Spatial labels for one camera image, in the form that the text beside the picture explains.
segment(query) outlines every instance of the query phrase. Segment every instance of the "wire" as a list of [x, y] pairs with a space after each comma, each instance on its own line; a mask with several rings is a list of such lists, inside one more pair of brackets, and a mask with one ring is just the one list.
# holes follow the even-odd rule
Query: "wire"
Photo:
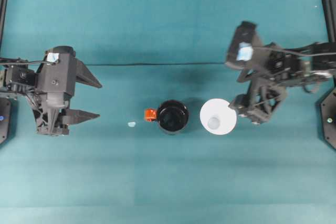
[[319, 54], [303, 54], [300, 52], [295, 52], [291, 50], [285, 50], [280, 48], [271, 48], [271, 47], [252, 47], [257, 50], [265, 50], [265, 51], [275, 51], [275, 52], [284, 52], [286, 54], [296, 55], [299, 57], [315, 57], [315, 56], [327, 56], [327, 55], [336, 55], [336, 52], [322, 52]]
[[183, 62], [183, 63], [112, 63], [112, 64], [86, 64], [86, 66], [110, 66], [110, 67], [133, 67], [133, 66], [183, 66], [183, 65], [223, 65], [224, 62]]
[[35, 60], [35, 61], [27, 61], [27, 62], [0, 62], [0, 66], [5, 66], [5, 65], [32, 65], [32, 64], [55, 65], [55, 62], [50, 62], [50, 61], [45, 61], [45, 60]]

